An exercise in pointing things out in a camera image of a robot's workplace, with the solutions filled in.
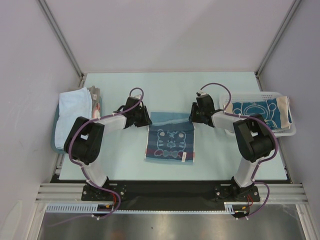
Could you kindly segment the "dark blue towel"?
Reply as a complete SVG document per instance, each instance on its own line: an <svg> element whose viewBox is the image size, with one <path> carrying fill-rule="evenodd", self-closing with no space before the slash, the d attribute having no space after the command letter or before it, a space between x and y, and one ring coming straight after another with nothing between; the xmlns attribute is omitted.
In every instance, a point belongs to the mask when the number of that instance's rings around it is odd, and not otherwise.
<svg viewBox="0 0 320 240"><path fill-rule="evenodd" d="M193 165L195 127L183 112L151 112L145 161L159 164Z"/></svg>

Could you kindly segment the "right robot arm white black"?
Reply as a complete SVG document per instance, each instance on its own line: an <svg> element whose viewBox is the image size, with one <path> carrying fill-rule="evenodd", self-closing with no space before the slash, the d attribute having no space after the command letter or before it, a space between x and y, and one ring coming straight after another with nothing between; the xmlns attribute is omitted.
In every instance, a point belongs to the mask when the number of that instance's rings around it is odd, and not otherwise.
<svg viewBox="0 0 320 240"><path fill-rule="evenodd" d="M231 178L227 194L222 198L242 201L255 186L255 175L259 165L271 152L278 151L276 138L260 114L254 116L232 116L222 109L215 109L212 97L207 93L198 93L192 103L189 120L220 128L235 134L241 161L236 174Z"/></svg>

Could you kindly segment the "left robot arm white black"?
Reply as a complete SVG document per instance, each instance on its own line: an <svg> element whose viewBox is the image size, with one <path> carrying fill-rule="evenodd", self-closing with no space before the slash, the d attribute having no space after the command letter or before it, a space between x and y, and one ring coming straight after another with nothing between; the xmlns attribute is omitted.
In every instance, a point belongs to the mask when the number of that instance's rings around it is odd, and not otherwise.
<svg viewBox="0 0 320 240"><path fill-rule="evenodd" d="M112 114L88 119L77 117L64 144L64 151L70 161L79 166L92 194L99 200L105 200L110 194L119 196L109 187L109 178L98 163L103 137L131 126L137 128L152 124L142 96L129 96L126 103Z"/></svg>

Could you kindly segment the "teal beige Doraemon towel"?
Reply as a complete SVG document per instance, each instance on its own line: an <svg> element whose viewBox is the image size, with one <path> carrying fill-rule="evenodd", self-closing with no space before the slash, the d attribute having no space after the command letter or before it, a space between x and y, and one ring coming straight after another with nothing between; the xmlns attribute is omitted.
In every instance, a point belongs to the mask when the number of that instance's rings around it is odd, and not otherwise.
<svg viewBox="0 0 320 240"><path fill-rule="evenodd" d="M264 100L236 100L228 105L226 111L245 116L260 114L274 132L288 130L293 124L288 96L267 97Z"/></svg>

